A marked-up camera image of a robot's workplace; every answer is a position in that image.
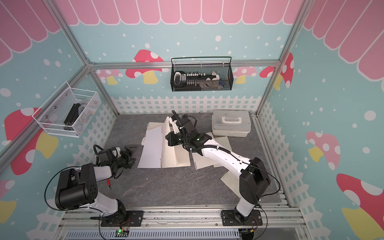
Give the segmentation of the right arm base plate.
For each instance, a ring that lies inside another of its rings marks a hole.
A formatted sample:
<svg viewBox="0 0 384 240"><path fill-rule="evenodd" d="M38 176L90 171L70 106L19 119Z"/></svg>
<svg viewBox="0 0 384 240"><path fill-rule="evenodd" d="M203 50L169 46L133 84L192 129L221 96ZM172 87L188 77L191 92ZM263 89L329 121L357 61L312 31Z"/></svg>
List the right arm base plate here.
<svg viewBox="0 0 384 240"><path fill-rule="evenodd" d="M253 210L248 217L243 217L235 210L222 210L223 226L262 226L263 221L259 210Z"/></svg>

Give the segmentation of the large spiral notebook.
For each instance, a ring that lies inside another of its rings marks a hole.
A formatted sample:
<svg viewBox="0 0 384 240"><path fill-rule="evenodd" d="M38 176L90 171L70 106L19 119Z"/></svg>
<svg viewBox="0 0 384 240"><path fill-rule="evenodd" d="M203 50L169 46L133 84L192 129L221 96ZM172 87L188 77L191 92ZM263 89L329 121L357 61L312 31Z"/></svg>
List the large spiral notebook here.
<svg viewBox="0 0 384 240"><path fill-rule="evenodd" d="M191 166L189 153L183 146L168 146L166 135L173 131L167 117L162 126L147 130L139 169L160 169Z"/></svg>

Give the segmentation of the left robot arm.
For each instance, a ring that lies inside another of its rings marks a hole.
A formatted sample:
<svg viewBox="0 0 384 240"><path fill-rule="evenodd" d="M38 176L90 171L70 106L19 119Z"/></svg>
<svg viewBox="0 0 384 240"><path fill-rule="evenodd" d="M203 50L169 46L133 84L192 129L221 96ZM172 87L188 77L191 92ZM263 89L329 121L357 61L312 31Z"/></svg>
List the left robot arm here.
<svg viewBox="0 0 384 240"><path fill-rule="evenodd" d="M95 163L62 170L55 195L55 205L61 211L90 209L101 214L103 220L125 221L124 204L98 190L98 182L117 179L125 169L131 169L136 159L136 147L103 149L93 145Z"/></svg>

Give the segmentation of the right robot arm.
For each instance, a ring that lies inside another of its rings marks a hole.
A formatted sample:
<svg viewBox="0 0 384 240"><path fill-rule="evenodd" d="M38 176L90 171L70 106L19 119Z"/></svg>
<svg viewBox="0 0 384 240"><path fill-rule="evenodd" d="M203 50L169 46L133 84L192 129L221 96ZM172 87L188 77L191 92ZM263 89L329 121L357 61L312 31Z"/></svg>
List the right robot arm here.
<svg viewBox="0 0 384 240"><path fill-rule="evenodd" d="M241 194L234 213L240 221L247 220L271 184L263 161L242 157L222 147L211 136L200 134L188 115L179 116L176 111L172 113L172 125L177 131L165 136L168 146L181 145L186 151L212 159L234 174L239 180Z"/></svg>

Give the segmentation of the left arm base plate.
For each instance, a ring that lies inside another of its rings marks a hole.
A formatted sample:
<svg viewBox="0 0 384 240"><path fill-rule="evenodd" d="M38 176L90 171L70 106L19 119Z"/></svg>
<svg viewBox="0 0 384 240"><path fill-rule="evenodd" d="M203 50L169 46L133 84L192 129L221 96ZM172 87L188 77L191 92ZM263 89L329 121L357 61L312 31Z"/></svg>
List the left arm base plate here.
<svg viewBox="0 0 384 240"><path fill-rule="evenodd" d="M116 212L113 215L102 217L102 227L140 227L144 211L126 211L125 214Z"/></svg>

